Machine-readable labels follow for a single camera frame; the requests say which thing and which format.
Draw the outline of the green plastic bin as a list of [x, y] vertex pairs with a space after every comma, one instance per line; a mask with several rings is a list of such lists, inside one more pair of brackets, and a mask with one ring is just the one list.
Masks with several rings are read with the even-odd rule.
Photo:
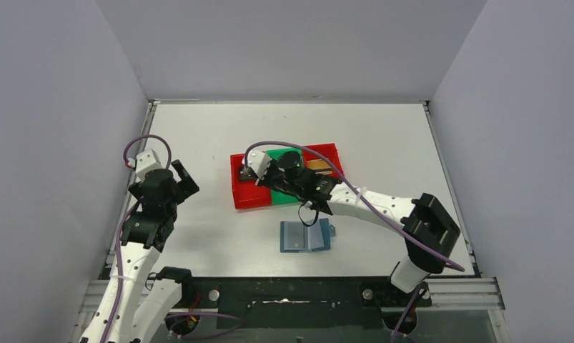
[[[289, 151], [297, 152], [299, 154], [300, 158], [302, 158], [302, 151], [300, 149], [295, 149], [295, 148], [272, 149], [272, 150], [267, 150], [266, 153], [272, 159], [278, 160], [283, 154], [285, 154]], [[280, 192], [274, 191], [274, 190], [271, 191], [271, 197], [272, 197], [272, 205], [273, 206], [295, 204], [295, 203], [299, 202], [293, 196], [289, 196], [289, 195], [286, 195], [286, 194], [283, 194], [283, 193], [280, 193]]]

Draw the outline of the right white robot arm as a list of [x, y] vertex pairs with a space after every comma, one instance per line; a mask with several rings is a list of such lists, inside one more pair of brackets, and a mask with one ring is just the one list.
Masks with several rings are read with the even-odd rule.
[[397, 263], [390, 282], [404, 293], [412, 292], [427, 276], [453, 267], [450, 255], [461, 230], [431, 194], [404, 198], [354, 187], [307, 168], [293, 151], [273, 159], [252, 150], [244, 165], [256, 176], [257, 185], [294, 197], [312, 211], [358, 218], [401, 234], [407, 254]]

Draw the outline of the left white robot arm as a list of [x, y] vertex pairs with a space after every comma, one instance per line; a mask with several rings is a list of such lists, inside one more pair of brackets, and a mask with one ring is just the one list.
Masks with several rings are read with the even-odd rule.
[[199, 191], [180, 160], [144, 173], [129, 188], [142, 208], [122, 225], [106, 291], [80, 342], [149, 342], [168, 312], [196, 299], [188, 269], [163, 267], [146, 298], [142, 292], [174, 229], [177, 206]]

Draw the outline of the teal card holder wallet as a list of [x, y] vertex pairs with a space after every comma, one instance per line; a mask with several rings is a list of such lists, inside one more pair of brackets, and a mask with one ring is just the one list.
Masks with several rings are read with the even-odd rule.
[[319, 219], [314, 225], [306, 227], [301, 222], [283, 221], [280, 223], [280, 252], [309, 253], [331, 250], [331, 241], [336, 229], [329, 219]]

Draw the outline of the red plastic bin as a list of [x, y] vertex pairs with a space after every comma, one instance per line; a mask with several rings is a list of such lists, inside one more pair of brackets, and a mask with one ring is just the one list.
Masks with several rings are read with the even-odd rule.
[[[303, 164], [306, 171], [300, 177], [301, 184], [307, 192], [318, 190], [325, 184], [342, 184], [344, 170], [340, 162], [340, 156], [335, 143], [313, 144], [301, 146]], [[317, 173], [307, 167], [307, 161], [311, 159], [322, 159], [332, 167], [331, 174]]]
[[232, 198], [236, 210], [268, 207], [272, 204], [271, 191], [255, 184], [255, 178], [242, 178], [244, 154], [233, 154], [230, 160]]

